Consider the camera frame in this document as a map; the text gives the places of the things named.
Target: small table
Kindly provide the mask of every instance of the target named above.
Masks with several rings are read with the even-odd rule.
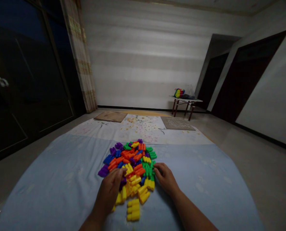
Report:
[[[193,113],[193,109],[194,109],[194,107],[195,107],[194,104],[195,104],[196,102],[202,102],[202,100],[199,100],[199,99],[182,99],[182,98],[176,98],[176,97],[174,97],[174,96],[170,96],[170,97],[174,99],[172,114],[174,113],[175,103],[177,102],[177,104],[176,104],[176,109],[175,109],[175,113],[174,113],[174,117],[176,116],[176,112],[177,112],[178,105],[187,104],[187,108],[186,108],[186,111],[185,111],[185,115],[186,115],[186,113],[187,113],[187,111],[188,111],[188,106],[189,106],[189,104],[190,104],[190,103],[191,103],[191,104],[193,103],[193,105],[191,105],[192,108],[191,108],[191,114],[190,114],[189,119],[188,119],[189,121],[190,121],[190,119],[191,119],[191,116],[192,116],[192,113]]]

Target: ceiling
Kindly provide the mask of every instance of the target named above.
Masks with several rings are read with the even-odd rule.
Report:
[[[253,16],[278,0],[134,0],[190,9]]]

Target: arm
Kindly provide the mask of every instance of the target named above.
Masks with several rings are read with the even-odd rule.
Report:
[[[114,169],[105,177],[100,185],[94,208],[80,228],[80,231],[100,231],[107,216],[115,205],[119,185],[126,168]]]
[[[164,163],[156,163],[154,171],[162,188],[172,198],[185,230],[217,230],[210,220],[179,189],[172,171]]]

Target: door handle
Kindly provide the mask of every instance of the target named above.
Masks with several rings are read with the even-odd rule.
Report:
[[[1,78],[1,77],[0,77],[0,85],[2,87],[9,87],[8,81],[6,79]]]

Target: curtain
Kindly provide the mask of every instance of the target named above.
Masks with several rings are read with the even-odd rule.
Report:
[[[87,113],[98,108],[80,0],[60,0]]]

